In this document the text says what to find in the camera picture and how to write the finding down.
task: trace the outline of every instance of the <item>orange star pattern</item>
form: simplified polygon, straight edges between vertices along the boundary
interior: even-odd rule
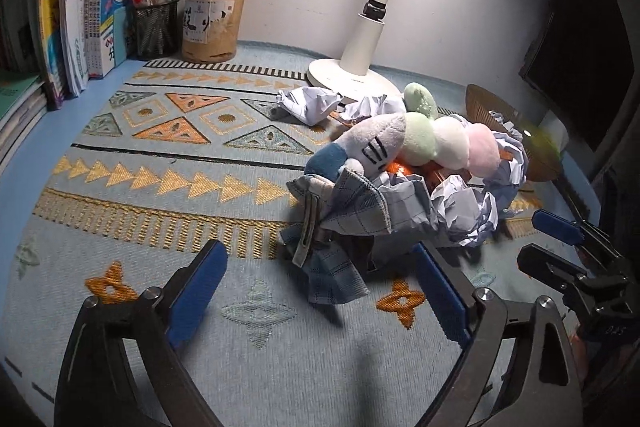
[[[108,267],[104,277],[93,277],[84,281],[84,285],[105,304],[134,301],[138,294],[131,287],[122,282],[122,263],[114,261]]]
[[[409,285],[402,279],[395,279],[391,293],[376,302],[376,308],[383,312],[397,313],[398,320],[408,330],[414,325],[414,308],[425,300],[424,293],[410,290]]]

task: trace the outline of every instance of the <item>white lamp base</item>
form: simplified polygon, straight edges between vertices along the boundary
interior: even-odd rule
[[[381,74],[371,70],[363,75],[349,73],[340,67],[339,60],[332,58],[314,60],[307,76],[313,86],[339,92],[343,103],[359,102],[365,95],[401,96],[398,88]]]

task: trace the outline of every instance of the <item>black mesh pen holder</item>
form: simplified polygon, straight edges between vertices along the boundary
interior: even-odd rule
[[[166,57],[180,49],[178,1],[135,9],[136,57],[139,60]]]

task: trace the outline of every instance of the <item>white plush ball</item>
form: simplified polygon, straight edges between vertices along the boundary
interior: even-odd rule
[[[465,168],[469,160],[469,139],[463,125],[450,116],[433,121],[436,150],[434,161],[447,169]]]

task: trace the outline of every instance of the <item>pink plush ball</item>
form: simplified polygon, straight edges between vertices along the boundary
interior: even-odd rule
[[[465,130],[469,138],[469,162],[466,168],[479,178],[491,176],[500,165],[500,151],[494,134],[482,123],[473,123]]]

